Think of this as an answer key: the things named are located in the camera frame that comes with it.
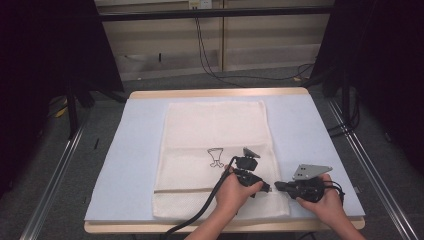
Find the person's right hand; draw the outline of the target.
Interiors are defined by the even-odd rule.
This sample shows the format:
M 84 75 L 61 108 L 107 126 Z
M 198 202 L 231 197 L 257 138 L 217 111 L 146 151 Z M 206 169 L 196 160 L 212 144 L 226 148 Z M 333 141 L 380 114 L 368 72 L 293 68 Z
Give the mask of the person's right hand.
M 296 201 L 305 209 L 313 212 L 324 224 L 335 230 L 346 220 L 338 191 L 333 188 L 332 179 L 329 174 L 322 174 L 320 179 L 326 188 L 324 195 L 317 203 L 297 198 Z

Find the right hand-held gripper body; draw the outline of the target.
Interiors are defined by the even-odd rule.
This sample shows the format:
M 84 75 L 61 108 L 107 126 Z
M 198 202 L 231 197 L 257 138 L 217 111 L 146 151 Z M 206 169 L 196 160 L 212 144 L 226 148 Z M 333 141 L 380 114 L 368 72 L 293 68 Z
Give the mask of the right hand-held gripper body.
M 321 174 L 332 170 L 331 166 L 300 164 L 288 182 L 289 196 L 317 203 L 324 195 L 325 184 L 319 178 Z

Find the black curtain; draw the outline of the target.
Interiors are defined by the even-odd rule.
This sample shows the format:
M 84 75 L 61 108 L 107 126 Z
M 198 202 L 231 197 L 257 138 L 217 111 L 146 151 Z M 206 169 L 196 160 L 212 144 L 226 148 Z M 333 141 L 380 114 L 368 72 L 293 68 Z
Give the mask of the black curtain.
M 311 80 L 354 87 L 424 175 L 424 0 L 334 0 Z
M 123 89 L 94 0 L 0 0 L 0 198 L 29 161 L 50 101 Z

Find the white wall outlet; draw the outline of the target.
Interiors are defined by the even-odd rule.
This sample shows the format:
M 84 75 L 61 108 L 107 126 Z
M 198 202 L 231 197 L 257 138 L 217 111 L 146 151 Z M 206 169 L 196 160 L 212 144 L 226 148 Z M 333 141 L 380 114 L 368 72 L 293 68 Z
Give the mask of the white wall outlet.
M 211 9 L 212 8 L 212 0 L 188 0 L 189 9 Z

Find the beige wall panel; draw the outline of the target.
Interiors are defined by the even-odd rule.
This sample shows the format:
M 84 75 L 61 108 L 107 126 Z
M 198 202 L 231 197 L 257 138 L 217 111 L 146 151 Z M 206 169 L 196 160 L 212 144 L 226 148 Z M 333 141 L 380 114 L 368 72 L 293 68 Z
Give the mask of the beige wall panel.
M 329 16 L 278 15 L 103 24 L 123 80 L 312 63 Z

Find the black metal stand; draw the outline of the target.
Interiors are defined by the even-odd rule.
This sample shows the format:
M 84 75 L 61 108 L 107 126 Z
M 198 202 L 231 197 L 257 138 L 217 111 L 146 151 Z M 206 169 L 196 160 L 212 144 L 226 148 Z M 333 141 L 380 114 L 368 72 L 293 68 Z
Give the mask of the black metal stand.
M 79 122 L 76 109 L 76 99 L 71 85 L 67 86 L 66 98 L 70 126 L 69 138 L 72 139 L 79 129 Z

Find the white towel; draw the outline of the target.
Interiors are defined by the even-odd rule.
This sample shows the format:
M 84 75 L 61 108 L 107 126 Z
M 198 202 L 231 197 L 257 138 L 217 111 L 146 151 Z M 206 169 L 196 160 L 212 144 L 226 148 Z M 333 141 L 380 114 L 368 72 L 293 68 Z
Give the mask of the white towel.
M 253 171 L 266 183 L 281 179 L 262 101 L 171 103 L 166 113 L 152 199 L 153 216 L 194 216 L 230 160 L 258 155 Z

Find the person's left hand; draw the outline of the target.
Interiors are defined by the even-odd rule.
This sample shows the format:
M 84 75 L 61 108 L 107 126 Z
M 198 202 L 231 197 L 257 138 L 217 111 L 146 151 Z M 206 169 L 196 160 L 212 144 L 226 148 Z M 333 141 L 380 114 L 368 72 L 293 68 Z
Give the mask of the person's left hand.
M 226 217 L 234 218 L 248 198 L 261 190 L 263 182 L 259 181 L 252 186 L 244 186 L 233 173 L 232 167 L 226 168 L 224 176 L 225 180 L 215 195 L 215 210 Z

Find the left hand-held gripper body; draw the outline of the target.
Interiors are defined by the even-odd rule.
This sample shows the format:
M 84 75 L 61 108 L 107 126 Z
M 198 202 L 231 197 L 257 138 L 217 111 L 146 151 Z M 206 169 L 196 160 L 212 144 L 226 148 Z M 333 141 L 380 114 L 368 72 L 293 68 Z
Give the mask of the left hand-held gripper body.
M 233 172 L 237 176 L 241 185 L 250 187 L 257 182 L 264 181 L 262 178 L 253 173 L 258 165 L 258 158 L 259 155 L 247 147 L 243 148 L 242 156 L 234 157 L 236 167 L 234 168 Z

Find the black horizontal bar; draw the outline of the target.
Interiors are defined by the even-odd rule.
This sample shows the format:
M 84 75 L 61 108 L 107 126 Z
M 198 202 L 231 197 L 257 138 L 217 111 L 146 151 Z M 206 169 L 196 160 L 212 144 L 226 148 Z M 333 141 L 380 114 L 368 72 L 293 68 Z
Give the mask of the black horizontal bar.
M 329 14 L 333 10 L 334 10 L 333 6 L 170 10 L 170 11 L 154 11 L 154 12 L 102 13 L 98 16 L 98 18 L 102 22 L 137 21 L 137 20 L 168 20 L 168 19 L 189 19 L 189 18 Z

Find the metal floor rail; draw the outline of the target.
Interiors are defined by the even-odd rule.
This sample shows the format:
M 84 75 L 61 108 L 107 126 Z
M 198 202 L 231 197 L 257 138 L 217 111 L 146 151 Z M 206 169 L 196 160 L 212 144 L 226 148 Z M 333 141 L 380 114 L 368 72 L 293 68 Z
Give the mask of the metal floor rail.
M 24 231 L 19 240 L 37 240 L 40 231 L 45 223 L 50 208 L 54 202 L 56 194 L 59 190 L 61 182 L 65 176 L 68 166 L 73 158 L 73 155 L 79 145 L 80 139 L 86 127 L 86 122 L 83 122 L 68 140 L 64 152 L 53 172 L 50 181 L 39 200 L 38 205 L 33 211 L 29 221 L 27 222 Z
M 367 151 L 363 147 L 356 133 L 353 130 L 349 130 L 347 128 L 347 124 L 342 119 L 341 107 L 337 104 L 335 100 L 329 101 L 329 107 L 337 122 L 341 124 L 343 135 L 349 142 L 349 145 L 354 151 L 356 158 L 358 159 L 360 165 L 363 167 L 364 172 L 366 173 L 368 179 L 371 182 L 371 185 L 373 186 L 376 194 L 378 195 L 387 214 L 394 223 L 402 239 L 419 240 L 418 235 L 413 229 L 413 226 L 411 225 L 411 222 L 409 221 L 407 215 L 401 209 L 400 205 L 388 189 L 386 183 L 383 181 L 381 175 L 374 166 L 374 163 L 372 162 L 371 158 L 369 157 Z

